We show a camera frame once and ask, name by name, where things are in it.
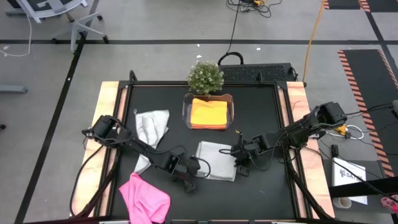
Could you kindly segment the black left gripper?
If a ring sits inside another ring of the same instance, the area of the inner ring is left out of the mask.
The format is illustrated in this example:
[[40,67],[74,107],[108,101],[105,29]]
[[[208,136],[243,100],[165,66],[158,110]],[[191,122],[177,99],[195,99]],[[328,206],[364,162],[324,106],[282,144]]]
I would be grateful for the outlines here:
[[184,191],[192,192],[197,189],[196,174],[200,169],[196,157],[180,160],[174,168],[174,177],[183,180]]

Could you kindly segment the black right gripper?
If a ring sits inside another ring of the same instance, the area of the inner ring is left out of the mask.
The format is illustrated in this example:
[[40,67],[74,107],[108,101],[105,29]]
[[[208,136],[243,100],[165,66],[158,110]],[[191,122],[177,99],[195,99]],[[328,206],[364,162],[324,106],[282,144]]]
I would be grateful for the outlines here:
[[249,147],[252,141],[247,141],[243,139],[243,134],[238,133],[238,141],[231,148],[231,155],[235,157],[235,166],[237,167],[236,172],[245,177],[249,177],[249,168],[243,167],[247,166],[249,163],[249,153],[246,147]]

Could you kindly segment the grey waffle-weave towel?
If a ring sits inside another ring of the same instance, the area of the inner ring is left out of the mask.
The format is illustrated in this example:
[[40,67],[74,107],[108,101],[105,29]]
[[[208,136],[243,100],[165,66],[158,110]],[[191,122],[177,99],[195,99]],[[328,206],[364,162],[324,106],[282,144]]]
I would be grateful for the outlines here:
[[220,149],[230,150],[231,146],[206,141],[198,144],[195,157],[198,158],[200,169],[197,171],[197,177],[234,182],[235,157],[220,153]]
[[160,140],[169,130],[167,123],[170,117],[169,110],[155,110],[145,113],[137,113],[134,110],[136,119],[136,133],[141,141],[157,148]]

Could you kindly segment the pink microfiber towel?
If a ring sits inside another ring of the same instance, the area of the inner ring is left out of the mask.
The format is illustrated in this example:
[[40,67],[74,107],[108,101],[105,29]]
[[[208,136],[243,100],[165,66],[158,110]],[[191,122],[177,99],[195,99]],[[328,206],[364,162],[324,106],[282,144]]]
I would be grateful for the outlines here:
[[129,214],[130,224],[163,223],[170,208],[170,196],[133,172],[119,191]]

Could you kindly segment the orange microfiber towel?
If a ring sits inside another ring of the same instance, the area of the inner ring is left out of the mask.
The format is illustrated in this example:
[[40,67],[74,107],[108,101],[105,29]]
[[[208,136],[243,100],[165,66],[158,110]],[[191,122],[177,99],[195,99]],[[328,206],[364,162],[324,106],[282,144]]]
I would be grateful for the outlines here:
[[228,119],[226,101],[192,101],[190,124],[193,129],[226,129]]

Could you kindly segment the right wooden side board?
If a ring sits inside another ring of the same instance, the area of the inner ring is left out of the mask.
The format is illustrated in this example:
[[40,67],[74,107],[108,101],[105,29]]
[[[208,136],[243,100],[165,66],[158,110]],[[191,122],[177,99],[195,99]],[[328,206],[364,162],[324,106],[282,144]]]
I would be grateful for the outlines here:
[[[290,106],[294,121],[302,119],[310,112],[303,82],[287,82]],[[330,198],[323,158],[316,139],[310,138],[307,146],[300,151],[306,185],[317,203],[331,217],[335,218],[333,204]]]

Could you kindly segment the wooden side board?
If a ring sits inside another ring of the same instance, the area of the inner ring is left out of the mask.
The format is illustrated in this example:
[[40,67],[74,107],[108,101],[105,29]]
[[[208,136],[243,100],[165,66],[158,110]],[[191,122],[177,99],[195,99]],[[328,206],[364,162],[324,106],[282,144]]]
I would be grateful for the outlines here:
[[[116,103],[119,82],[102,82],[92,122],[93,126],[101,115],[112,115]],[[100,178],[106,157],[106,148],[102,147],[82,169],[72,199],[72,210],[80,213],[100,186]]]
[[[290,106],[294,121],[302,119],[310,112],[303,82],[287,82]],[[323,158],[316,139],[310,138],[307,146],[300,151],[306,185],[317,203],[331,217],[335,218],[333,204],[330,198]]]

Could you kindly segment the clear plastic bin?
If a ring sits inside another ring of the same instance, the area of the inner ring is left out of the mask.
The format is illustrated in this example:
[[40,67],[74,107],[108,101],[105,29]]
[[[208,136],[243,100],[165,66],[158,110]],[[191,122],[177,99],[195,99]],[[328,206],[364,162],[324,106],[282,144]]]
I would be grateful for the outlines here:
[[228,112],[227,112],[227,127],[234,121],[234,102],[233,97],[229,94],[224,95],[210,95],[210,96],[203,96],[203,95],[193,95],[191,93],[187,93],[184,96],[183,100],[183,111],[182,111],[182,118],[185,121],[188,128],[193,129],[190,124],[190,115],[191,115],[191,108],[192,108],[192,101],[194,98],[198,98],[204,101],[226,101],[228,104]]

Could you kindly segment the beige tape roll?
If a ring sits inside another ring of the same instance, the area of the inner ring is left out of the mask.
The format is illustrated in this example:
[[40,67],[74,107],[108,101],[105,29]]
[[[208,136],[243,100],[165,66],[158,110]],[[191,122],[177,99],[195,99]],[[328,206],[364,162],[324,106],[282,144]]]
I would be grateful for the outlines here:
[[348,197],[333,198],[333,204],[336,208],[348,209],[352,206],[352,201]]

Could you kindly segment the black perforated computer case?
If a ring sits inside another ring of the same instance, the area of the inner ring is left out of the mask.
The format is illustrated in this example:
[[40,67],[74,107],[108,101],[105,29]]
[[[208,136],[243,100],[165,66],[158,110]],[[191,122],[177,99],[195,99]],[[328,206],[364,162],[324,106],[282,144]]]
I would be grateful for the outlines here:
[[297,81],[298,74],[290,63],[220,65],[227,82]]

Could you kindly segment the artificial green potted plant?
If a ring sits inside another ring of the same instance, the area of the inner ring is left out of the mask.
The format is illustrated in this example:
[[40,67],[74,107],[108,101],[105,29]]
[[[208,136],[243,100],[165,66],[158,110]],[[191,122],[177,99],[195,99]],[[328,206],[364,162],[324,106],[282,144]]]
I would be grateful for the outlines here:
[[187,76],[190,91],[197,95],[211,95],[224,85],[224,73],[214,61],[197,61]]

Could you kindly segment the left wooden side board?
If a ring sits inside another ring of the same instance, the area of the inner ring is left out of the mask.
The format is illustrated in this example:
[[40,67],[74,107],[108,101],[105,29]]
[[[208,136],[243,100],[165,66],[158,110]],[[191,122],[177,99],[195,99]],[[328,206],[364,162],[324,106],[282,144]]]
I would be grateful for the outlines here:
[[[93,126],[101,115],[112,115],[116,103],[119,82],[102,82],[92,122]],[[80,213],[100,186],[100,178],[106,157],[106,148],[102,147],[82,169],[72,199],[72,210]]]

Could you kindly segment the white printed box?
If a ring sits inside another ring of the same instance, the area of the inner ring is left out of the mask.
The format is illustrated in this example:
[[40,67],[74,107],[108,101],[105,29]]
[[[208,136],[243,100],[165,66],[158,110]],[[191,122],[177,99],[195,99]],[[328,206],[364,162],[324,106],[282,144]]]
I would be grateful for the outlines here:
[[333,187],[360,182],[354,175],[366,180],[366,168],[337,157],[332,159],[331,183]]

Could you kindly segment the black flat beam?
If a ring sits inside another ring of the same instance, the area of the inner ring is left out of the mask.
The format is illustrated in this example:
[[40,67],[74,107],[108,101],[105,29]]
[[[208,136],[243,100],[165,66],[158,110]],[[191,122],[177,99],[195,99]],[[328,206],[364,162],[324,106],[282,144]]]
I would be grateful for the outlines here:
[[357,197],[367,195],[398,194],[398,177],[370,180],[328,188],[331,198]]

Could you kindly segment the pink patterned object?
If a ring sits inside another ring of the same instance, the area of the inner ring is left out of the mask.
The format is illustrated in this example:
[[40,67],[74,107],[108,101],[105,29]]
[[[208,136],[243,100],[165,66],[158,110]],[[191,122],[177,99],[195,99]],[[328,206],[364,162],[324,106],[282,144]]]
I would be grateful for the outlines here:
[[398,203],[391,200],[388,197],[383,197],[381,199],[381,204],[385,208],[390,208],[394,213],[398,213]]

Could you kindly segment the hazard-striped black floor mat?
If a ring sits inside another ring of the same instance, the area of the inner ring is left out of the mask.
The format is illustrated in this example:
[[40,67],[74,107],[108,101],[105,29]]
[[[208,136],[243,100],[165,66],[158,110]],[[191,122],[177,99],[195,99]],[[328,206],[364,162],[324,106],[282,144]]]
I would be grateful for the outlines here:
[[398,176],[398,79],[380,50],[339,50],[343,70],[386,177]]
[[325,0],[325,9],[398,12],[398,0]]

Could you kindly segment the white office chair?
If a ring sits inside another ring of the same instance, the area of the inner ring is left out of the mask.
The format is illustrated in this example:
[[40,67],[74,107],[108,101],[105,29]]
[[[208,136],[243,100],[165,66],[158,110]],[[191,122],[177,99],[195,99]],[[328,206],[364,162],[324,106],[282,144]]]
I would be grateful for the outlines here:
[[70,11],[78,6],[82,6],[87,8],[89,5],[86,0],[15,0],[19,7],[10,9],[5,11],[7,16],[26,16],[29,23],[29,48],[26,53],[28,55],[30,53],[30,45],[32,40],[32,23],[31,19],[33,19],[36,23],[41,24],[46,18],[56,17],[65,14],[69,20],[69,25],[59,30],[58,32],[52,35],[51,42],[56,44],[58,42],[57,37],[64,34],[70,33],[70,50],[74,51],[76,39],[78,34],[83,35],[84,32],[92,32],[102,36],[102,39],[105,44],[109,43],[108,36],[98,30],[92,29],[86,25],[87,22],[91,22],[94,18],[97,18],[99,21],[103,20],[103,17],[100,13],[95,12],[89,14],[88,16],[81,17],[79,19],[74,19],[70,15]]

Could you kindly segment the grey desk foot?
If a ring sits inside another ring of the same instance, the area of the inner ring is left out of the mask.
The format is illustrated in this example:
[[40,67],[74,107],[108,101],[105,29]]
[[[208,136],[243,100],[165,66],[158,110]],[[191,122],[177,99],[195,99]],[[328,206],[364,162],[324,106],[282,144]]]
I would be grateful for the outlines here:
[[28,89],[23,85],[0,85],[0,93],[22,93],[26,94]]

